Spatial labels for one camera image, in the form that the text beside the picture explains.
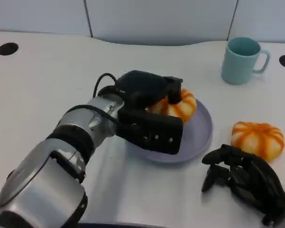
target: plate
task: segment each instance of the plate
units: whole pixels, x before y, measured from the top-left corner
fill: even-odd
[[[130,142],[126,142],[127,150],[139,157],[160,163],[185,162],[205,152],[212,141],[212,119],[203,103],[199,100],[196,102],[195,114],[184,124],[180,151],[177,154],[171,155],[144,150]]]

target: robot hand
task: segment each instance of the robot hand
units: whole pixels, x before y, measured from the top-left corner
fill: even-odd
[[[218,166],[221,162],[230,168]],[[207,192],[214,183],[228,186],[236,197],[265,214],[262,220],[265,226],[285,223],[285,192],[266,161],[223,144],[208,153],[202,163],[210,165],[202,192]]]
[[[112,77],[115,85],[68,110],[8,176],[0,193],[0,227],[76,227],[87,207],[81,185],[86,165],[106,137],[116,134],[144,149],[178,152],[182,120],[145,109],[165,96],[179,102],[182,80],[131,71],[118,80],[102,75],[96,89],[103,76]]]

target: mug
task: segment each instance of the mug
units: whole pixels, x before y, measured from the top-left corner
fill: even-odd
[[[264,66],[254,70],[257,58],[261,53],[266,55]],[[230,40],[226,47],[222,66],[222,78],[225,82],[241,85],[248,82],[252,74],[262,74],[269,63],[270,53],[262,50],[259,43],[247,37],[237,37]]]

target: table surface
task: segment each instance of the table surface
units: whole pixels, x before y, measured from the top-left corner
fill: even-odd
[[[0,32],[0,45],[6,42],[16,42],[19,50],[0,56],[0,189],[68,108],[89,101],[104,72],[121,76],[136,69],[183,78],[183,86],[212,116],[208,151],[230,143],[237,121],[271,123],[285,135],[285,68],[278,61],[285,44],[262,43],[272,56],[265,75],[234,86],[220,77],[225,41],[148,47],[73,35]],[[100,87],[108,83],[105,79]],[[137,158],[125,145],[117,136],[108,138],[91,158],[84,181],[89,205],[82,221],[260,227],[262,215],[234,199],[229,189],[215,186],[202,197],[208,169],[200,162],[202,156],[183,165],[156,165]],[[271,166],[285,189],[285,149]]]

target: toy pumpkin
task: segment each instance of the toy pumpkin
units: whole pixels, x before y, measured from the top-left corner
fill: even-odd
[[[284,136],[268,123],[237,122],[232,129],[231,145],[269,162],[282,153]]]
[[[168,96],[148,108],[148,112],[162,115],[176,116],[187,122],[195,113],[196,100],[187,89],[181,90],[181,101],[176,104],[169,103]]]

